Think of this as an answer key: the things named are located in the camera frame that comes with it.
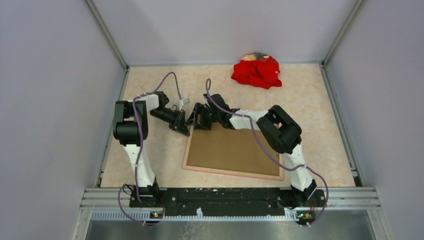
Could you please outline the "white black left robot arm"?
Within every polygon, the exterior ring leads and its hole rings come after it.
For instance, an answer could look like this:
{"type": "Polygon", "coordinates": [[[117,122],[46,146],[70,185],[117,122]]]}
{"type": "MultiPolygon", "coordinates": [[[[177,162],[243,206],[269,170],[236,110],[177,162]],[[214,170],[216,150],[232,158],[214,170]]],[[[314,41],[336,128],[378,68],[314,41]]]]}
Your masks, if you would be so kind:
{"type": "Polygon", "coordinates": [[[168,124],[170,130],[189,137],[186,111],[177,107],[168,108],[168,96],[158,91],[144,93],[132,100],[119,100],[114,105],[112,133],[128,154],[134,171],[135,197],[149,207],[160,202],[160,193],[155,190],[156,176],[152,170],[144,142],[149,135],[148,115],[168,124]]]}

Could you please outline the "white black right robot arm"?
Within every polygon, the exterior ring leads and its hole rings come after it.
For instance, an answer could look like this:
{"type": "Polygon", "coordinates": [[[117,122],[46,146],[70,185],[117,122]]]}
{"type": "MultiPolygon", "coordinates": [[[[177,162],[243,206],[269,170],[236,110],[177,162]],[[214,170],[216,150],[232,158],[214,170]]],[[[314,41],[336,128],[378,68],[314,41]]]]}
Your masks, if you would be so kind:
{"type": "Polygon", "coordinates": [[[290,187],[294,202],[307,206],[318,195],[313,175],[320,174],[306,164],[302,150],[302,129],[279,105],[268,110],[250,111],[230,108],[220,94],[205,93],[206,104],[196,103],[187,126],[199,130],[211,130],[213,123],[219,123],[229,130],[251,130],[255,140],[260,131],[268,145],[283,156],[285,164],[278,166],[290,173],[290,187]]]}

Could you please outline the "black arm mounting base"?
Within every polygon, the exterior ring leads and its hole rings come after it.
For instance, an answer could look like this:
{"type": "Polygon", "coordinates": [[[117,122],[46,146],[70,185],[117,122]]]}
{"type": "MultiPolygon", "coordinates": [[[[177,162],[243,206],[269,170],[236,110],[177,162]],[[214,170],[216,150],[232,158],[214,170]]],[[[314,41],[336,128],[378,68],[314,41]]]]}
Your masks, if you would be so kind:
{"type": "Polygon", "coordinates": [[[311,201],[296,200],[290,188],[162,188],[153,196],[140,199],[131,193],[131,208],[159,208],[167,217],[194,216],[201,210],[205,217],[283,216],[296,208],[323,207],[325,194],[318,189],[311,201]]]}

